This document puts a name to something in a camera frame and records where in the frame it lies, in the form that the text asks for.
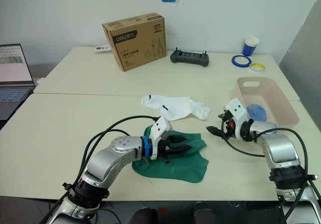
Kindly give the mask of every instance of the white table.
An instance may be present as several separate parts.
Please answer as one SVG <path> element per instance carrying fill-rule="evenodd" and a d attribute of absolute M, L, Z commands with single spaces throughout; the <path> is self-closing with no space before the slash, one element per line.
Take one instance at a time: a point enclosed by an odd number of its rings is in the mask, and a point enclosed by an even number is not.
<path fill-rule="evenodd" d="M 35 89 L 35 93 L 99 94 L 144 96 L 190 96 L 218 98 L 214 89 L 232 92 L 239 77 L 272 78 L 289 100 L 299 97 L 271 55 L 253 55 L 252 61 L 265 65 L 264 72 L 239 68 L 231 63 L 236 54 L 208 53 L 210 64 L 202 67 L 172 63 L 170 54 L 144 66 L 122 72 L 112 53 L 94 53 L 92 47 L 74 48 Z"/>
<path fill-rule="evenodd" d="M 179 180 L 147 178 L 127 165 L 110 188 L 108 200 L 277 200 L 269 169 L 263 158 L 242 155 L 224 141 L 212 136 L 205 126 L 218 126 L 217 115 L 229 101 L 228 94 L 204 98 L 212 109 L 207 121 L 194 117 L 174 121 L 175 130 L 201 133 L 207 147 L 201 150 L 209 160 L 203 181 L 192 184 Z M 309 173 L 321 176 L 319 153 L 321 134 L 300 103 L 291 101 L 300 122 L 293 128 L 306 143 Z M 32 198 L 58 198 L 61 184 L 72 182 L 78 172 L 88 140 L 115 121 L 147 114 L 140 97 L 33 94 L 0 131 L 0 195 Z M 119 126 L 132 136 L 140 136 L 151 120 L 131 120 Z M 107 134 L 97 150 L 107 147 L 118 136 Z M 300 157 L 298 141 L 289 134 Z M 232 140 L 238 148 L 260 153 L 252 143 Z M 320 189 L 320 181 L 315 182 Z"/>

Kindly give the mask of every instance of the laptop screen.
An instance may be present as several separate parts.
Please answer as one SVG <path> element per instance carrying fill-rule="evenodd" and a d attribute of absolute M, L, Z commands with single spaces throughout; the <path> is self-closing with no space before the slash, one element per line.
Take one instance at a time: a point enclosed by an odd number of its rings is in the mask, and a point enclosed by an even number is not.
<path fill-rule="evenodd" d="M 0 85 L 34 84 L 21 45 L 0 46 Z"/>

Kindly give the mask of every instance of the blue cup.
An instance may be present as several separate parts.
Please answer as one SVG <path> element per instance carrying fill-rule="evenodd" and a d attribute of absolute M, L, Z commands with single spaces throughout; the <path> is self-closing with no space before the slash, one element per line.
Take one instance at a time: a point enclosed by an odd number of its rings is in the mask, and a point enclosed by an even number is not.
<path fill-rule="evenodd" d="M 245 38 L 242 54 L 247 57 L 251 56 L 259 43 L 260 40 L 256 37 Z"/>

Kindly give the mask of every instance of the laptop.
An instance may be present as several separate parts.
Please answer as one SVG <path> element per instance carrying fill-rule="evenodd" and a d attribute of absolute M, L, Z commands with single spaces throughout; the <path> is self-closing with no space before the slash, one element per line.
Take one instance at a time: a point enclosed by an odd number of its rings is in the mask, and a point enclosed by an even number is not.
<path fill-rule="evenodd" d="M 8 120 L 34 89 L 21 45 L 0 45 L 0 121 Z"/>

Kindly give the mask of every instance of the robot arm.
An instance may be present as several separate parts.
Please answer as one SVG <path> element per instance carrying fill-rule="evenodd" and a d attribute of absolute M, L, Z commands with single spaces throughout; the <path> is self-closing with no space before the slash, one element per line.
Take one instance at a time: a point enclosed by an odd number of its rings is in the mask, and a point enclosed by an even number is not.
<path fill-rule="evenodd" d="M 188 150 L 190 146 L 187 145 L 172 146 L 170 140 L 175 140 L 175 137 L 168 138 L 172 131 L 170 122 L 160 117 L 152 126 L 149 138 L 123 136 L 114 139 L 109 147 L 90 159 L 77 185 L 70 189 L 47 224 L 70 223 L 70 218 L 73 222 L 91 219 L 102 199 L 108 197 L 109 187 L 125 165 L 141 157 L 156 159 Z"/>
<path fill-rule="evenodd" d="M 255 140 L 262 150 L 266 162 L 271 170 L 270 181 L 276 185 L 276 194 L 283 203 L 294 202 L 302 185 L 306 183 L 306 174 L 300 165 L 300 160 L 291 140 L 279 131 L 268 132 L 256 137 L 259 133 L 274 129 L 277 126 L 271 123 L 253 121 L 248 118 L 246 109 L 235 98 L 225 108 L 224 114 L 219 115 L 222 124 L 226 123 L 227 133 L 216 127 L 207 127 L 213 135 L 228 139 L 230 137 L 250 142 Z M 320 205 L 310 185 L 304 187 L 300 201 L 311 204 L 314 215 L 304 217 L 305 223 L 321 223 Z M 287 223 L 300 223 L 301 211 L 296 208 Z"/>

